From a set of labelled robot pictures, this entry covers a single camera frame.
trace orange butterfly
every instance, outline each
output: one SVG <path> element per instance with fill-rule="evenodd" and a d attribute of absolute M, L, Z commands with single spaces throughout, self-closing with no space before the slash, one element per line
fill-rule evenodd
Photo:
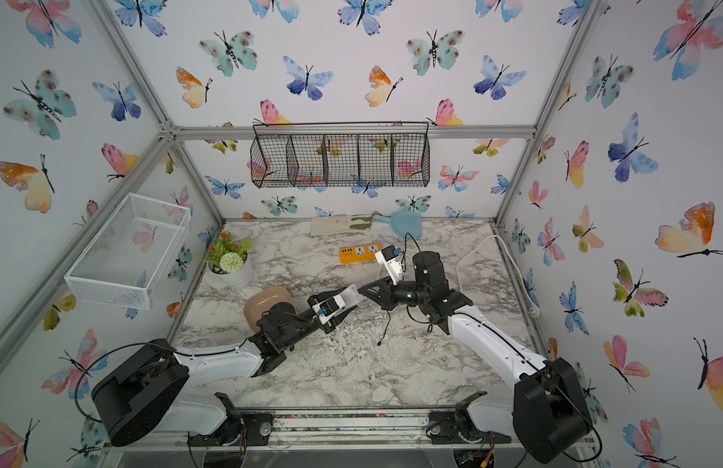
<path fill-rule="evenodd" d="M 660 226 L 655 245 L 666 252 L 683 253 L 679 258 L 691 255 L 718 254 L 723 250 L 710 250 L 707 244 L 712 239 L 712 227 L 715 225 L 715 204 L 700 203 L 691 207 L 679 221 L 681 229 L 673 226 Z"/>
<path fill-rule="evenodd" d="M 191 108 L 198 108 L 208 101 L 208 89 L 210 89 L 213 80 L 208 79 L 206 85 L 203 86 L 200 80 L 190 75 L 189 72 L 182 67 L 177 67 L 176 79 L 181 83 L 182 88 L 188 90 L 181 97 L 181 100 L 189 104 Z"/>
<path fill-rule="evenodd" d="M 583 172 L 585 171 L 585 161 L 588 159 L 590 146 L 588 142 L 580 143 L 571 158 L 569 151 L 565 153 L 567 155 L 567 176 L 564 181 L 566 182 L 569 179 L 577 189 L 582 187 L 582 183 L 585 182 Z"/>
<path fill-rule="evenodd" d="M 580 251 L 587 252 L 588 246 L 593 248 L 603 248 L 605 245 L 597 235 L 591 232 L 591 229 L 595 229 L 591 225 L 591 214 L 588 211 L 588 205 L 582 208 L 582 214 L 580 215 L 580 224 L 572 225 L 572 234 L 576 238 L 580 238 Z"/>
<path fill-rule="evenodd" d="M 377 107 L 382 103 L 386 103 L 390 96 L 393 94 L 395 87 L 403 80 L 399 78 L 398 81 L 393 84 L 385 72 L 382 71 L 377 65 L 374 66 L 372 71 L 369 72 L 369 82 L 372 83 L 374 91 L 370 91 L 364 97 L 369 102 L 369 107 Z"/>
<path fill-rule="evenodd" d="M 0 178 L 2 182 L 26 193 L 26 209 L 46 213 L 52 207 L 54 187 L 49 182 L 49 174 L 44 166 L 45 155 L 41 155 L 41 172 L 30 165 L 6 163 L 0 161 Z"/>

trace blue butterfly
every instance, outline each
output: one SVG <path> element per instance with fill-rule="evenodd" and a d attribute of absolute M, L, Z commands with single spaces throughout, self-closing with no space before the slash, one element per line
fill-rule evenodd
<path fill-rule="evenodd" d="M 650 174 L 658 170 L 658 163 L 637 151 L 640 147 L 650 144 L 649 142 L 642 142 L 645 139 L 644 136 L 637 142 L 638 130 L 639 120 L 637 112 L 635 112 L 632 114 L 632 117 L 629 118 L 627 128 L 621 133 L 621 136 L 624 138 L 624 143 L 611 143 L 609 145 L 609 159 L 611 162 L 619 162 L 615 171 L 616 180 L 619 182 L 628 181 L 629 167 L 638 174 Z"/>
<path fill-rule="evenodd" d="M 240 199 L 242 197 L 237 190 L 241 189 L 244 186 L 244 183 L 229 183 L 228 180 L 226 180 L 226 182 L 221 182 L 218 179 L 214 179 L 209 176 L 206 176 L 206 179 L 214 185 L 211 187 L 213 195 L 228 195 L 232 199 Z"/>
<path fill-rule="evenodd" d="M 572 287 L 570 288 L 570 296 L 567 297 L 566 294 L 562 293 L 561 296 L 559 296 L 559 303 L 562 307 L 564 307 L 567 313 L 567 318 L 564 319 L 564 326 L 569 330 L 570 332 L 575 329 L 575 325 L 577 325 L 577 328 L 582 330 L 583 333 L 586 335 L 590 335 L 588 333 L 588 329 L 585 328 L 585 323 L 582 321 L 582 317 L 580 317 L 580 307 L 577 306 L 577 288 L 575 287 L 575 282 L 572 282 Z"/>
<path fill-rule="evenodd" d="M 538 298 L 536 297 L 536 287 L 533 284 L 533 269 L 530 268 L 528 270 L 528 276 L 522 280 L 522 284 L 525 285 L 525 290 L 528 292 L 528 297 L 531 298 L 531 301 L 533 301 L 533 304 L 536 305 L 536 307 L 540 307 L 540 304 L 538 303 Z"/>
<path fill-rule="evenodd" d="M 268 207 L 274 216 L 280 216 L 281 213 L 296 213 L 298 206 L 296 206 L 296 197 L 285 197 L 284 199 L 278 200 L 278 197 L 273 200 L 263 200 L 260 203 Z"/>
<path fill-rule="evenodd" d="M 124 111 L 130 112 L 130 115 L 135 118 L 140 117 L 140 106 L 132 104 L 132 101 L 137 99 L 132 85 L 129 85 L 123 90 L 120 90 L 119 83 L 114 85 L 114 89 L 99 82 L 93 82 L 92 85 L 101 97 L 104 98 L 104 102 L 114 105 L 112 107 L 112 118 L 114 120 L 122 122 L 126 118 Z"/>
<path fill-rule="evenodd" d="M 385 8 L 393 4 L 393 0 L 346 0 L 346 3 L 351 6 L 338 10 L 340 24 L 350 25 L 361 14 L 356 26 L 358 27 L 359 23 L 363 24 L 366 33 L 372 36 L 379 32 L 379 23 L 373 15 L 385 11 Z"/>
<path fill-rule="evenodd" d="M 486 93 L 489 89 L 492 90 L 492 99 L 499 100 L 504 98 L 506 95 L 505 86 L 512 86 L 518 83 L 520 80 L 525 78 L 527 72 L 521 71 L 517 73 L 505 73 L 505 70 L 510 66 L 502 65 L 502 68 L 497 68 L 496 64 L 491 57 L 485 55 L 483 57 L 483 67 L 481 68 L 481 74 L 486 78 L 473 85 L 473 88 L 479 94 Z"/>
<path fill-rule="evenodd" d="M 169 277 L 170 278 L 179 278 L 179 281 L 184 281 L 187 279 L 187 264 L 192 261 L 192 252 L 185 248 L 185 246 L 182 246 L 179 250 L 179 255 L 176 257 L 176 265 L 172 266 L 171 271 L 169 271 Z"/>
<path fill-rule="evenodd" d="M 449 218 L 472 218 L 476 213 L 463 213 L 463 211 L 455 211 L 452 207 L 444 207 L 444 214 Z"/>
<path fill-rule="evenodd" d="M 569 24 L 570 22 L 574 21 L 575 24 L 577 24 L 577 19 L 582 14 L 582 10 L 585 8 L 585 4 L 588 3 L 588 0 L 572 0 L 575 3 L 575 6 L 573 7 L 566 7 L 563 8 L 561 11 L 559 11 L 559 19 L 556 20 L 557 23 L 560 25 Z"/>
<path fill-rule="evenodd" d="M 497 174 L 497 182 L 499 185 L 492 187 L 492 193 L 505 193 L 510 188 L 510 182 L 502 174 Z"/>
<path fill-rule="evenodd" d="M 164 26 L 153 18 L 167 6 L 166 0 L 116 0 L 124 8 L 119 8 L 115 13 L 119 21 L 125 26 L 134 26 L 138 23 L 146 25 L 148 30 L 155 36 L 161 37 L 167 33 Z"/>
<path fill-rule="evenodd" d="M 216 237 L 216 234 L 218 234 L 218 227 L 216 225 L 211 225 L 208 230 L 205 230 L 198 234 L 197 238 L 206 243 L 206 246 L 209 246 L 213 238 Z"/>
<path fill-rule="evenodd" d="M 379 185 L 373 185 L 371 182 L 367 182 L 366 184 L 362 181 L 356 181 L 357 185 L 355 187 L 351 187 L 351 191 L 354 193 L 366 193 L 366 196 L 368 196 L 370 199 L 374 199 L 379 195 L 377 192 L 377 189 L 380 187 Z"/>
<path fill-rule="evenodd" d="M 313 101 L 317 101 L 322 98 L 322 91 L 320 91 L 317 87 L 327 86 L 333 79 L 333 72 L 331 71 L 310 75 L 310 71 L 312 71 L 314 66 L 309 68 L 305 66 L 304 69 L 302 69 L 299 64 L 291 60 L 286 55 L 283 56 L 283 63 L 286 65 L 286 73 L 294 77 L 294 81 L 286 85 L 289 91 L 293 94 L 301 95 L 301 91 L 307 89 L 307 96 L 309 96 Z"/>

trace butterfly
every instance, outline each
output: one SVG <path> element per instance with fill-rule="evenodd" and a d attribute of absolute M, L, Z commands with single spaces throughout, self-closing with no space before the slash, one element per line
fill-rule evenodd
<path fill-rule="evenodd" d="M 556 341 L 556 338 L 549 338 L 549 357 L 552 361 L 559 358 L 559 343 Z"/>
<path fill-rule="evenodd" d="M 125 111 L 134 118 L 140 117 L 140 106 L 132 102 L 137 99 L 132 85 L 128 85 L 123 90 L 120 90 L 119 83 L 113 84 L 114 89 L 99 82 L 93 82 L 92 86 L 104 98 L 104 102 L 113 104 L 112 118 L 114 120 L 122 122 L 127 117 Z"/>
<path fill-rule="evenodd" d="M 250 0 L 252 11 L 260 18 L 265 18 L 268 14 L 268 8 L 272 5 L 273 9 L 278 6 L 278 13 L 283 16 L 287 23 L 296 20 L 299 16 L 299 6 L 294 0 Z"/>
<path fill-rule="evenodd" d="M 609 145 L 609 159 L 611 162 L 618 161 L 615 177 L 619 182 L 627 182 L 629 179 L 629 167 L 637 174 L 651 174 L 658 170 L 658 163 L 642 154 L 638 149 L 650 143 L 643 143 L 643 136 L 637 142 L 637 131 L 639 130 L 639 119 L 637 112 L 629 118 L 627 128 L 621 133 L 624 143 L 611 143 Z"/>
<path fill-rule="evenodd" d="M 54 187 L 49 181 L 49 172 L 44 166 L 45 155 L 40 155 L 41 172 L 31 165 L 0 161 L 0 178 L 8 186 L 26 192 L 26 209 L 46 213 L 52 207 Z"/>
<path fill-rule="evenodd" d="M 585 182 L 585 161 L 588 159 L 590 146 L 591 145 L 588 142 L 581 142 L 571 158 L 569 151 L 564 153 L 567 157 L 567 175 L 564 178 L 564 181 L 572 181 L 572 185 L 575 186 L 576 189 L 582 187 L 582 183 Z"/>
<path fill-rule="evenodd" d="M 476 14 L 481 18 L 495 6 L 502 5 L 502 19 L 507 22 L 522 12 L 522 0 L 476 0 Z"/>
<path fill-rule="evenodd" d="M 185 248 L 185 246 L 182 246 L 179 249 L 179 254 L 177 255 L 175 262 L 176 264 L 172 266 L 171 271 L 169 271 L 169 278 L 179 278 L 179 281 L 184 281 L 187 279 L 187 264 L 192 261 L 192 252 Z"/>
<path fill-rule="evenodd" d="M 148 285 L 146 279 L 147 279 L 147 273 L 144 270 L 140 276 L 137 277 L 137 282 L 134 286 L 136 287 L 145 287 Z M 130 302 L 139 302 L 140 301 L 140 293 L 130 293 L 125 294 L 121 298 L 118 299 L 118 302 L 120 303 L 130 303 Z M 127 312 L 124 314 L 125 317 L 129 318 L 130 320 L 134 319 L 137 316 L 137 308 L 134 307 L 128 307 Z"/>
<path fill-rule="evenodd" d="M 363 24 L 366 33 L 373 36 L 379 32 L 379 23 L 374 16 L 385 11 L 387 7 L 393 4 L 393 0 L 346 0 L 346 3 L 351 6 L 338 10 L 340 24 L 350 25 L 356 21 L 358 16 L 356 26 L 358 27 L 359 23 Z"/>
<path fill-rule="evenodd" d="M 29 16 L 26 17 L 26 29 L 42 46 L 54 48 L 53 33 L 59 36 L 60 32 L 70 41 L 80 42 L 80 26 L 74 19 L 65 15 L 70 8 L 70 2 L 8 0 L 8 6 L 16 11 L 29 11 Z"/>
<path fill-rule="evenodd" d="M 480 138 L 476 140 L 476 143 L 478 143 L 478 146 L 473 148 L 474 154 L 482 154 L 484 151 L 486 151 L 487 155 L 489 157 L 496 156 L 499 154 L 499 150 L 497 148 L 503 147 L 507 143 L 509 143 L 511 138 Z"/>
<path fill-rule="evenodd" d="M 369 82 L 372 83 L 374 91 L 370 91 L 364 96 L 366 101 L 369 103 L 369 107 L 377 107 L 382 103 L 386 103 L 390 100 L 395 88 L 403 80 L 403 77 L 399 78 L 398 81 L 393 84 L 384 71 L 377 65 L 374 66 L 372 71 L 369 72 Z"/>
<path fill-rule="evenodd" d="M 462 121 L 455 114 L 455 108 L 453 102 L 450 99 L 442 99 L 439 101 L 437 107 L 437 119 L 433 121 L 430 118 L 426 118 L 431 124 L 436 126 L 459 126 L 462 125 Z"/>
<path fill-rule="evenodd" d="M 47 313 L 44 314 L 44 331 L 48 332 L 49 330 L 56 329 L 60 322 L 59 313 L 70 312 L 75 308 L 76 304 L 77 299 L 75 299 L 75 296 L 72 294 L 57 299 L 57 301 L 49 307 Z"/>
<path fill-rule="evenodd" d="M 614 301 L 625 304 L 624 313 L 628 317 L 634 315 L 644 317 L 645 310 L 641 304 L 663 307 L 668 303 L 668 296 L 661 291 L 652 287 L 640 287 L 649 283 L 649 281 L 642 282 L 644 270 L 642 270 L 640 278 L 635 283 L 632 280 L 632 274 L 629 272 L 627 264 L 621 260 L 614 260 L 614 263 L 616 263 L 617 269 L 616 276 L 619 278 L 619 283 L 614 282 Z"/>
<path fill-rule="evenodd" d="M 509 65 L 504 66 L 502 64 L 501 69 L 499 69 L 492 58 L 485 55 L 483 57 L 483 67 L 481 68 L 481 74 L 484 76 L 484 79 L 473 85 L 473 88 L 479 94 L 484 94 L 489 89 L 492 90 L 491 97 L 494 100 L 504 98 L 506 95 L 505 86 L 516 85 L 525 78 L 527 74 L 525 71 L 505 73 L 505 70 L 509 67 Z"/>
<path fill-rule="evenodd" d="M 268 207 L 268 210 L 273 213 L 274 216 L 280 216 L 281 213 L 296 213 L 298 207 L 296 206 L 296 197 L 285 197 L 284 199 L 278 200 L 278 197 L 273 200 L 263 200 L 260 203 Z"/>
<path fill-rule="evenodd" d="M 327 187 L 325 185 L 325 179 L 321 174 L 315 175 L 311 171 L 306 173 L 305 170 L 300 170 L 296 174 L 296 186 L 304 192 L 308 187 L 314 188 L 319 193 L 325 192 Z"/>
<path fill-rule="evenodd" d="M 622 429 L 624 442 L 630 444 L 633 449 L 642 454 L 635 455 L 642 459 L 638 468 L 661 468 L 661 464 L 680 468 L 674 463 L 669 463 L 675 460 L 676 457 L 661 458 L 659 456 L 661 436 L 658 420 L 656 418 L 653 418 L 652 421 L 643 419 L 640 421 L 640 427 L 642 429 L 641 434 L 637 427 L 631 424 Z"/>
<path fill-rule="evenodd" d="M 415 197 L 409 197 L 409 199 L 410 200 L 406 200 L 406 199 L 396 200 L 395 204 L 404 210 L 418 211 L 420 213 L 425 213 L 426 210 L 429 210 L 429 201 L 432 199 L 432 196 L 425 195 L 425 196 L 419 197 L 417 199 Z"/>
<path fill-rule="evenodd" d="M 294 81 L 286 85 L 289 91 L 301 95 L 301 91 L 307 89 L 307 96 L 313 101 L 322 98 L 322 91 L 317 87 L 325 87 L 333 79 L 333 72 L 331 71 L 310 75 L 314 66 L 307 67 L 305 65 L 304 69 L 302 69 L 299 64 L 286 55 L 283 56 L 283 63 L 286 65 L 286 73 L 294 77 Z"/>
<path fill-rule="evenodd" d="M 13 88 L 32 101 L 15 99 L 2 108 L 2 114 L 16 122 L 28 122 L 29 129 L 39 136 L 48 136 L 53 140 L 59 139 L 59 128 L 54 120 L 62 122 L 59 116 L 74 117 L 77 115 L 75 104 L 67 91 L 57 89 L 59 80 L 52 70 L 44 70 L 36 79 L 33 94 L 23 80 L 20 83 L 26 90 Z"/>
<path fill-rule="evenodd" d="M 715 400 L 720 410 L 723 412 L 723 357 L 719 357 L 716 360 L 710 362 L 707 361 L 707 342 L 702 340 L 702 344 L 694 339 L 699 346 L 699 352 L 702 355 L 702 377 L 699 380 L 699 386 L 697 390 L 702 388 L 706 383 L 707 389 L 712 395 L 712 399 Z"/>
<path fill-rule="evenodd" d="M 145 222 L 142 222 L 143 230 L 136 230 L 132 233 L 132 241 L 135 245 L 140 246 L 142 253 L 148 252 L 153 247 L 153 241 L 156 236 L 156 229 L 158 226 L 151 226 Z"/>
<path fill-rule="evenodd" d="M 585 378 L 585 372 L 582 371 L 582 366 L 577 361 L 575 361 L 575 370 L 577 370 L 577 380 L 580 383 L 580 388 L 582 388 L 582 394 L 585 397 L 585 404 L 588 406 L 588 412 L 591 414 L 593 424 L 598 424 L 599 418 L 603 422 L 609 422 L 606 410 L 603 409 L 603 406 L 601 406 L 598 398 L 595 398 L 595 396 L 591 393 L 592 390 L 595 390 L 594 387 L 591 387 L 592 379 Z"/>
<path fill-rule="evenodd" d="M 225 76 L 232 76 L 234 66 L 239 68 L 239 64 L 248 70 L 257 68 L 257 54 L 247 47 L 254 42 L 254 35 L 251 32 L 237 33 L 229 39 L 229 42 L 226 42 L 226 33 L 223 30 L 221 31 L 223 36 L 219 36 L 216 32 L 213 34 L 220 39 L 223 45 L 216 41 L 204 40 L 199 42 L 200 49 L 212 57 L 213 64 L 218 70 L 224 72 Z"/>
<path fill-rule="evenodd" d="M 530 199 L 531 204 L 534 204 L 538 207 L 538 211 L 541 211 L 541 205 L 540 202 L 544 201 L 546 196 L 549 194 L 549 189 L 543 189 L 541 190 L 541 193 L 538 193 L 538 181 L 533 182 L 533 190 L 528 192 L 528 199 Z"/>
<path fill-rule="evenodd" d="M 522 280 L 522 284 L 525 286 L 525 290 L 528 292 L 528 297 L 531 298 L 531 302 L 540 307 L 538 304 L 538 298 L 536 297 L 536 287 L 533 284 L 533 269 L 528 270 L 528 275 Z"/>
<path fill-rule="evenodd" d="M 232 199 L 240 199 L 242 197 L 242 194 L 237 192 L 237 190 L 241 189 L 244 183 L 229 183 L 228 179 L 226 179 L 225 182 L 221 182 L 209 176 L 206 176 L 206 179 L 213 184 L 213 187 L 211 187 L 213 195 L 228 195 Z"/>
<path fill-rule="evenodd" d="M 71 447 L 75 454 L 69 457 L 67 461 L 72 460 L 77 455 L 83 456 L 76 459 L 72 468 L 95 468 L 101 459 L 101 456 L 96 453 L 101 451 L 101 447 L 97 445 L 103 443 L 106 438 L 107 429 L 104 424 L 85 418 L 83 429 L 80 432 L 80 448 L 74 449 Z"/>
<path fill-rule="evenodd" d="M 492 193 L 505 193 L 510 188 L 510 182 L 502 174 L 497 174 L 497 183 L 499 185 L 492 187 Z"/>
<path fill-rule="evenodd" d="M 0 455 L 0 468 L 20 468 L 23 466 L 23 460 L 29 461 L 27 450 L 29 448 L 29 436 L 34 427 L 38 425 L 33 423 L 33 418 L 29 421 L 29 430 L 26 431 L 25 437 L 15 434 L 10 426 L 4 422 L 0 422 L 0 447 L 10 447 L 7 452 Z"/>
<path fill-rule="evenodd" d="M 462 166 L 458 166 L 457 172 L 453 171 L 450 166 L 442 165 L 442 170 L 439 173 L 443 179 L 437 184 L 440 190 L 445 190 L 448 187 L 454 186 L 456 192 L 462 192 L 468 188 L 466 181 L 472 181 L 474 177 L 478 175 L 478 171 L 467 171 L 462 172 Z"/>
<path fill-rule="evenodd" d="M 650 376 L 650 370 L 646 365 L 640 364 L 637 361 L 627 363 L 627 340 L 623 337 L 619 335 L 614 336 L 611 343 L 605 342 L 603 344 L 603 349 L 606 350 L 606 357 L 609 358 L 609 361 L 611 362 L 609 366 L 616 369 L 619 375 L 624 379 L 624 382 L 627 383 L 627 391 L 629 393 L 631 393 L 631 390 L 635 390 L 635 387 L 629 383 L 629 379 L 627 379 L 628 375 L 635 377 Z"/>
<path fill-rule="evenodd" d="M 472 218 L 476 216 L 476 213 L 464 213 L 463 211 L 455 211 L 452 207 L 444 207 L 444 214 L 448 215 L 448 218 Z"/>
<path fill-rule="evenodd" d="M 379 187 L 379 185 L 374 185 L 371 182 L 364 183 L 363 181 L 356 181 L 356 186 L 351 187 L 351 191 L 354 193 L 361 193 L 362 195 L 366 193 L 366 196 L 370 199 L 374 199 L 377 195 L 379 195 L 377 192 Z"/>
<path fill-rule="evenodd" d="M 231 122 L 226 122 L 222 127 L 230 128 L 233 127 Z M 236 151 L 236 140 L 206 140 L 206 143 L 210 143 L 212 148 L 220 151 L 222 154 L 226 154 L 226 150 Z"/>
<path fill-rule="evenodd" d="M 89 376 L 90 374 L 83 375 L 83 371 L 80 368 L 88 369 L 89 371 L 93 372 L 102 370 L 107 367 L 108 357 L 106 356 L 104 357 L 104 359 L 97 362 L 92 368 L 89 369 L 88 367 L 95 360 L 101 357 L 101 355 L 106 353 L 106 350 L 100 350 L 94 353 L 94 351 L 96 351 L 97 345 L 98 340 L 96 339 L 96 335 L 94 334 L 93 329 L 88 330 L 88 332 L 85 333 L 83 340 L 81 340 L 80 342 L 80 346 L 78 347 L 78 353 L 75 360 L 69 357 L 67 351 L 65 351 L 65 354 L 68 357 L 59 358 L 61 360 L 70 361 L 72 365 L 60 370 L 55 374 L 52 374 L 51 377 L 46 379 L 44 383 L 41 384 L 41 388 L 49 389 L 53 394 L 59 395 L 67 387 L 68 396 L 70 398 L 75 398 L 75 386 L 78 384 L 78 380 L 80 380 L 77 398 L 82 399 L 83 397 L 88 395 L 88 392 L 91 391 L 91 388 L 88 385 L 87 376 Z"/>
<path fill-rule="evenodd" d="M 572 0 L 572 2 L 574 2 L 574 6 L 562 8 L 559 11 L 559 19 L 557 19 L 556 22 L 560 25 L 568 25 L 572 23 L 572 21 L 574 21 L 572 26 L 576 25 L 588 0 Z"/>
<path fill-rule="evenodd" d="M 554 220 L 549 218 L 549 222 L 544 226 L 544 232 L 538 234 L 538 245 L 544 248 L 544 265 L 546 267 L 551 267 L 552 257 L 556 261 L 565 258 L 564 252 L 562 252 L 561 248 L 559 248 L 555 242 L 559 236 L 559 231 L 557 231 L 556 236 L 554 236 Z"/>
<path fill-rule="evenodd" d="M 546 159 L 546 151 L 550 150 L 554 146 L 556 138 L 553 136 L 546 136 L 544 141 L 541 142 L 540 148 L 538 148 L 538 163 L 541 164 Z"/>
<path fill-rule="evenodd" d="M 567 330 L 571 332 L 575 329 L 575 325 L 577 325 L 578 330 L 589 335 L 588 328 L 585 326 L 582 316 L 580 316 L 582 312 L 580 310 L 581 308 L 577 306 L 577 287 L 575 286 L 575 282 L 572 282 L 569 296 L 564 293 L 559 296 L 559 303 L 566 309 L 564 312 L 567 316 L 564 318 L 564 326 Z"/>
<path fill-rule="evenodd" d="M 715 204 L 700 203 L 691 207 L 679 221 L 681 229 L 674 226 L 660 226 L 655 245 L 666 252 L 676 252 L 679 258 L 691 255 L 723 255 L 723 250 L 710 250 L 707 244 L 712 239 L 712 227 L 715 225 Z"/>
<path fill-rule="evenodd" d="M 515 229 L 512 230 L 512 241 L 517 242 L 517 251 L 525 253 L 525 249 L 531 245 L 531 239 L 525 234 L 525 226 L 515 218 Z"/>
<path fill-rule="evenodd" d="M 563 92 L 563 96 L 565 96 L 566 99 L 561 104 L 561 106 L 559 106 L 559 108 L 556 109 L 557 112 L 561 111 L 561 108 L 564 107 L 567 103 L 569 103 L 570 99 L 572 99 L 573 97 L 577 98 L 577 93 L 572 93 L 572 94 L 570 94 L 570 93 L 572 93 L 572 84 L 567 83 L 567 86 L 564 87 L 564 92 Z"/>
<path fill-rule="evenodd" d="M 618 55 L 616 58 L 611 56 L 611 64 L 604 74 L 601 73 L 606 69 L 606 61 L 600 57 L 593 60 L 593 75 L 588 80 L 588 87 L 585 89 L 586 101 L 590 101 L 593 97 L 601 97 L 600 102 L 603 108 L 607 108 L 619 97 L 621 92 L 619 83 L 626 83 L 635 74 L 635 69 L 631 65 L 619 65 L 614 68 L 618 59 Z"/>
<path fill-rule="evenodd" d="M 437 62 L 439 62 L 443 69 L 450 70 L 455 64 L 455 59 L 460 55 L 458 50 L 453 46 L 462 41 L 465 33 L 463 31 L 453 31 L 439 38 L 439 41 L 435 40 L 437 38 L 437 31 L 434 31 L 434 36 L 429 34 L 429 32 L 427 32 L 426 35 L 429 36 L 431 45 L 423 39 L 411 39 L 405 43 L 408 51 L 413 54 L 411 63 L 413 64 L 414 70 L 417 71 L 419 76 L 426 75 L 432 60 L 434 61 L 435 67 L 437 66 Z"/>
<path fill-rule="evenodd" d="M 679 6 L 677 15 L 684 24 L 666 29 L 653 52 L 655 61 L 668 54 L 673 59 L 678 53 L 672 80 L 684 80 L 697 72 L 702 60 L 702 46 L 707 49 L 723 47 L 723 16 L 709 19 L 722 3 L 723 0 L 715 0 L 707 13 L 704 11 L 704 0 L 684 0 Z"/>
<path fill-rule="evenodd" d="M 154 20 L 158 17 L 158 14 L 163 10 L 163 7 L 167 6 L 166 0 L 116 0 L 117 3 L 123 6 L 119 8 L 115 13 L 119 21 L 125 26 L 134 26 L 138 23 L 142 28 L 142 25 L 146 25 L 148 30 L 153 33 L 156 37 L 161 37 L 167 33 L 166 28 Z"/>
<path fill-rule="evenodd" d="M 285 117 L 278 113 L 278 109 L 275 108 L 275 105 L 267 99 L 260 101 L 260 110 L 263 112 L 265 125 L 291 124 L 291 121 L 288 121 Z"/>
<path fill-rule="evenodd" d="M 190 105 L 191 108 L 198 108 L 208 101 L 208 90 L 211 88 L 212 79 L 208 78 L 205 86 L 190 75 L 190 73 L 182 67 L 176 68 L 176 79 L 181 87 L 188 90 L 181 97 L 181 100 Z"/>
<path fill-rule="evenodd" d="M 588 246 L 593 248 L 603 248 L 605 245 L 597 235 L 591 232 L 595 229 L 591 224 L 591 215 L 588 211 L 588 205 L 582 208 L 582 214 L 580 215 L 580 224 L 572 225 L 572 234 L 576 238 L 580 238 L 579 248 L 581 252 L 587 252 Z"/>
<path fill-rule="evenodd" d="M 112 168 L 116 171 L 116 174 L 107 175 L 109 178 L 107 182 L 111 182 L 117 177 L 124 177 L 130 174 L 130 171 L 140 159 L 134 154 L 123 153 L 110 143 L 104 143 L 104 146 L 101 147 L 101 154 L 104 155 L 104 158 L 109 164 L 112 164 Z"/>
<path fill-rule="evenodd" d="M 206 247 L 210 245 L 211 240 L 215 238 L 216 234 L 218 233 L 218 228 L 216 225 L 211 225 L 207 230 L 204 230 L 203 232 L 199 233 L 197 235 L 197 238 L 202 240 L 204 243 L 206 243 Z"/>

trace teal butterfly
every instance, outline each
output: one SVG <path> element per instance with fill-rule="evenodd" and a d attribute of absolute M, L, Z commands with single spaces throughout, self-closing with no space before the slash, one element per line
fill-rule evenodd
<path fill-rule="evenodd" d="M 2 114 L 17 122 L 28 122 L 29 129 L 39 136 L 48 136 L 53 140 L 59 139 L 59 128 L 54 120 L 62 117 L 74 117 L 75 104 L 70 99 L 67 91 L 57 89 L 57 75 L 52 70 L 44 70 L 36 80 L 33 94 L 23 80 L 20 81 L 26 90 L 13 88 L 20 91 L 33 101 L 27 99 L 12 100 L 2 108 Z"/>

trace marble surface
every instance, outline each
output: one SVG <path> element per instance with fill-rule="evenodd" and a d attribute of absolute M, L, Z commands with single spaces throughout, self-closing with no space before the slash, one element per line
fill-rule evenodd
<path fill-rule="evenodd" d="M 342 247 L 379 242 L 403 242 L 389 226 L 373 223 L 360 234 L 310 237 L 310 222 L 233 222 L 226 226 L 237 238 L 251 238 L 250 253 L 256 275 L 240 290 L 225 287 L 217 278 L 203 277 L 175 344 L 207 347 L 239 343 L 252 335 L 242 308 L 249 297 L 270 286 L 289 290 L 297 309 L 307 308 L 311 294 L 364 285 L 375 279 L 375 262 L 341 265 Z M 450 286 L 457 288 L 455 265 L 481 239 L 492 233 L 486 220 L 424 220 L 423 250 L 439 252 Z M 410 257 L 416 248 L 409 240 Z M 505 266 L 490 239 L 460 268 L 463 292 L 488 319 L 531 347 Z M 406 278 L 412 278 L 412 267 Z M 417 308 L 413 317 L 425 321 Z M 314 332 L 297 343 L 272 373 L 258 378 L 225 379 L 198 388 L 212 395 L 224 392 L 238 407 L 385 407 L 451 405 L 472 392 L 487 390 L 509 398 L 498 375 L 474 351 L 445 335 L 438 327 L 429 333 L 400 306 L 391 313 L 382 346 L 377 342 L 387 324 L 387 313 L 365 300 L 338 328 L 325 335 Z"/>

